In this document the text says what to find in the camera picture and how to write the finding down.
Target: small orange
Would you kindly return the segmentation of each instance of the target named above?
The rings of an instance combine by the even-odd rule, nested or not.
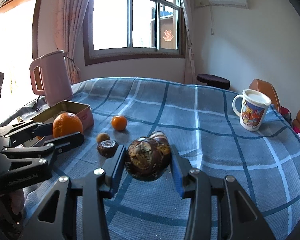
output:
[[[117,131],[122,131],[127,127],[127,119],[123,115],[116,115],[111,119],[112,127]]]
[[[53,137],[68,135],[75,132],[83,134],[83,125],[79,117],[72,113],[62,113],[57,116],[52,125]]]

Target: pink kettle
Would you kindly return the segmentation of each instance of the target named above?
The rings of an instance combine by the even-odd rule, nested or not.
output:
[[[58,50],[45,54],[30,64],[32,91],[45,96],[48,106],[53,106],[73,95],[66,69],[67,52]]]

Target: blue plaid tablecloth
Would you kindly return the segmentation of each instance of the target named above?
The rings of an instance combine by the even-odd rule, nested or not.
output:
[[[107,132],[119,144],[166,133],[180,155],[210,176],[234,175],[247,191],[278,240],[285,239],[300,219],[300,139],[270,107],[258,132],[245,130],[232,110],[236,93],[145,78],[100,78],[73,86],[73,101],[90,104],[95,124],[85,131],[81,147],[58,157],[53,177],[26,188],[24,224],[61,175],[79,178],[105,161],[96,151],[96,135]],[[15,112],[25,120],[36,115],[33,103]],[[42,109],[47,108],[39,100]],[[126,131],[111,127],[112,116],[128,119]],[[212,234],[216,239],[216,200],[212,199]],[[153,182],[123,172],[119,191],[104,201],[111,239],[183,239],[189,200],[175,191],[170,168]],[[82,200],[78,200],[78,239],[82,239]]]

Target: stool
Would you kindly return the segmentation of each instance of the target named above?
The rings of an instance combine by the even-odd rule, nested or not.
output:
[[[229,80],[215,75],[199,74],[197,75],[197,80],[202,83],[207,83],[208,86],[215,88],[222,88],[225,90],[228,90],[230,88]]]

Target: pink curtain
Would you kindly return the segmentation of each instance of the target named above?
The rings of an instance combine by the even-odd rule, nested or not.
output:
[[[184,73],[185,84],[195,84],[195,66],[194,66],[194,54],[193,54],[193,13],[194,13],[194,0],[181,0],[181,5],[184,10],[185,22],[186,22],[186,66]]]
[[[67,71],[72,84],[80,82],[80,70],[75,66],[74,46],[82,27],[89,0],[59,0],[55,41],[58,49],[68,52]]]

